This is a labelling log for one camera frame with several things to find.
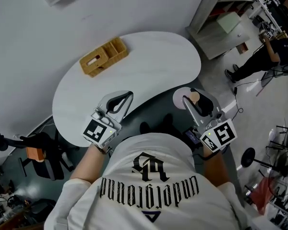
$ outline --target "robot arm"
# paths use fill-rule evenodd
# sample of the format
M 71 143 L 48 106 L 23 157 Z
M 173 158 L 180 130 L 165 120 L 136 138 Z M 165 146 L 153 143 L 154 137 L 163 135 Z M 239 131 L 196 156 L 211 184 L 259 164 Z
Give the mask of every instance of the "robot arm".
M 82 135 L 94 143 L 102 153 L 108 153 L 103 148 L 122 130 L 120 123 L 127 114 L 133 100 L 131 91 L 117 91 L 107 94 L 99 102 L 84 124 Z
M 231 119 L 227 119 L 218 101 L 209 93 L 191 89 L 197 92 L 199 100 L 194 103 L 188 96 L 182 97 L 186 110 L 194 120 L 194 133 L 212 151 L 216 152 L 237 138 L 237 133 Z

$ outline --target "shelf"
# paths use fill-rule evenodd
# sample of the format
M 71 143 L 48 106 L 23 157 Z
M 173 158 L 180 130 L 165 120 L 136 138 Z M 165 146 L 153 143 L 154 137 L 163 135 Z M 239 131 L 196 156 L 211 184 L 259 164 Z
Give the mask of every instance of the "shelf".
M 214 15 L 219 15 L 219 14 L 222 14 L 222 13 L 225 13 L 224 9 L 222 9 L 222 8 L 214 8 L 214 9 L 211 11 L 209 17 L 210 17 L 210 16 L 214 16 Z
M 240 23 L 228 34 L 217 22 L 207 23 L 199 33 L 196 33 L 192 26 L 188 26 L 186 30 L 208 59 L 213 59 L 250 39 Z
M 237 7 L 231 7 L 228 12 L 238 12 L 239 9 Z

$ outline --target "sticker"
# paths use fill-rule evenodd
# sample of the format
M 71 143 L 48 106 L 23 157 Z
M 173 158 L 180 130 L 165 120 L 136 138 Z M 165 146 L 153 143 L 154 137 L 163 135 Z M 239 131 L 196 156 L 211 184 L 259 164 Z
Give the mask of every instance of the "sticker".
M 207 147 L 211 149 L 211 151 L 214 151 L 217 149 L 217 146 L 215 145 L 215 143 L 213 143 L 213 141 L 209 139 L 208 136 L 204 136 L 202 141 L 207 145 Z
M 221 146 L 235 138 L 234 133 L 229 127 L 228 123 L 224 123 L 214 129 L 216 137 L 218 138 Z
M 85 129 L 84 135 L 86 135 L 95 142 L 99 142 L 106 129 L 106 126 L 92 119 L 87 128 Z
M 223 123 L 219 123 L 216 127 L 204 132 L 200 140 L 204 142 L 212 152 L 216 152 L 236 138 L 237 133 L 234 125 L 231 119 L 228 119 Z

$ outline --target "white wall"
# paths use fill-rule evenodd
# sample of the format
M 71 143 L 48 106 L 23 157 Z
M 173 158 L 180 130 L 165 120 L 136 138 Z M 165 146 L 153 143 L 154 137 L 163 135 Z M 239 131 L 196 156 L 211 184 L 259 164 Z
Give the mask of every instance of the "white wall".
M 60 79 L 87 51 L 139 31 L 184 35 L 200 1 L 0 0 L 0 133 L 27 134 L 51 115 Z

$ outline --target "desk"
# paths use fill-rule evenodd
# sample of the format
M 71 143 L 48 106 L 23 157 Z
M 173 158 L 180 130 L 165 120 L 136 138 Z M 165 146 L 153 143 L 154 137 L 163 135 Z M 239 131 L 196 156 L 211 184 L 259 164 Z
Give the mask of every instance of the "desk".
M 108 93 L 132 91 L 127 114 L 152 97 L 194 80 L 201 60 L 184 37 L 167 32 L 141 32 L 121 37 L 129 55 L 94 78 L 76 62 L 60 81 L 52 113 L 60 134 L 71 144 L 88 147 L 81 130 L 88 115 Z
M 259 14 L 260 11 L 259 10 L 263 10 L 265 12 L 265 14 L 269 17 L 269 19 L 271 20 L 271 22 L 273 23 L 275 29 L 279 32 L 282 33 L 282 29 L 280 28 L 280 26 L 277 24 L 276 20 L 274 19 L 274 17 L 272 16 L 272 14 L 270 13 L 270 11 L 268 10 L 267 6 L 263 3 L 262 0 L 257 0 L 259 2 L 259 5 L 257 8 L 254 8 L 254 11 L 249 15 L 249 18 L 251 19 L 252 17 L 255 17 L 256 14 Z

